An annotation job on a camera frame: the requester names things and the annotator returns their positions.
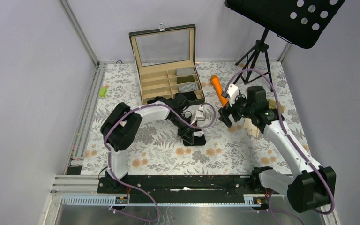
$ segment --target white connector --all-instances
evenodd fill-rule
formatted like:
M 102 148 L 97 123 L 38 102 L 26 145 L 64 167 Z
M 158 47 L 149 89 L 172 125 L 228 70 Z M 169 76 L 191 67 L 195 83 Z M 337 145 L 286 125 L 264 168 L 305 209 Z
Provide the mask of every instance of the white connector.
M 199 106 L 199 109 L 195 112 L 195 118 L 197 121 L 205 121 L 206 117 L 202 106 Z
M 234 84 L 230 84 L 230 86 L 228 87 L 227 90 L 227 94 L 230 97 L 230 106 L 232 106 L 235 103 L 235 99 L 237 98 L 237 96 L 239 95 L 239 89 L 236 85 Z

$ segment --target small green item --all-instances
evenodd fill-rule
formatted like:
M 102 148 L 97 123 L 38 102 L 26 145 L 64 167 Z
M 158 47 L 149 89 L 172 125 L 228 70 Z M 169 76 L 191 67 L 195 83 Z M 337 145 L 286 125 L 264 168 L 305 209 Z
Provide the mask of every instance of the small green item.
M 100 90 L 100 97 L 104 98 L 105 97 L 105 94 L 107 93 L 107 88 L 103 87 L 101 90 Z

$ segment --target gray wall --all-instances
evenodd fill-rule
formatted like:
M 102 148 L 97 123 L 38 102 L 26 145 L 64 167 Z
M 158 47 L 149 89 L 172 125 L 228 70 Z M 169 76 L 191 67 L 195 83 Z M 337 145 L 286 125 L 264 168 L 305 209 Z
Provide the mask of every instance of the gray wall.
M 345 1 L 312 49 L 283 63 L 313 155 L 337 173 L 343 225 L 360 224 L 360 1 Z
M 196 24 L 197 60 L 239 59 L 264 28 L 224 6 L 224 0 L 69 0 L 100 60 L 134 60 L 128 33 Z M 267 37 L 269 57 L 276 60 L 285 41 Z
M 0 225 L 35 225 L 93 65 L 57 0 L 0 1 Z

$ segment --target orange bottle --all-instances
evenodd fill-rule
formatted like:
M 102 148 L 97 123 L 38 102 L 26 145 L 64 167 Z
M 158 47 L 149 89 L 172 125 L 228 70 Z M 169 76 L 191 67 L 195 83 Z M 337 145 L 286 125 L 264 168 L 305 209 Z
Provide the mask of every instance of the orange bottle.
M 216 75 L 213 75 L 210 78 L 210 83 L 215 88 L 218 98 L 220 99 L 221 105 L 225 106 L 228 100 L 225 97 L 221 96 L 221 93 L 223 92 L 223 88 L 220 85 L 220 79 Z

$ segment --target floral tablecloth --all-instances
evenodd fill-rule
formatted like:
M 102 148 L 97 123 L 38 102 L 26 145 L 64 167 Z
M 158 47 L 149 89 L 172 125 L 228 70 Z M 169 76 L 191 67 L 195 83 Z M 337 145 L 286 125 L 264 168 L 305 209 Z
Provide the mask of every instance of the floral tablecloth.
M 307 141 L 293 104 L 288 84 L 279 62 L 271 62 L 272 79 L 284 112 L 285 120 L 299 142 L 308 150 Z M 267 71 L 265 63 L 256 67 Z M 216 111 L 221 104 L 210 84 L 210 77 L 217 75 L 222 85 L 241 70 L 234 63 L 196 63 L 206 102 Z M 110 64 L 103 85 L 108 89 L 105 97 L 99 97 L 94 121 L 89 135 L 81 175 L 97 175 L 107 166 L 107 149 L 103 145 L 100 127 L 119 102 L 129 106 L 141 105 L 140 88 L 135 64 Z M 269 85 L 261 78 L 249 85 L 237 83 L 241 92 L 251 85 L 261 85 L 267 90 L 267 98 L 274 99 Z M 194 112 L 196 106 L 190 107 Z M 205 175 L 250 174 L 253 167 L 269 165 L 283 174 L 291 174 L 288 165 L 272 142 L 262 135 L 258 138 L 243 128 L 244 119 L 230 128 L 219 120 L 204 130 L 205 146 L 185 147 L 177 136 L 177 128 L 169 121 L 160 120 L 140 127 L 133 144 L 127 149 L 127 164 L 132 175 Z

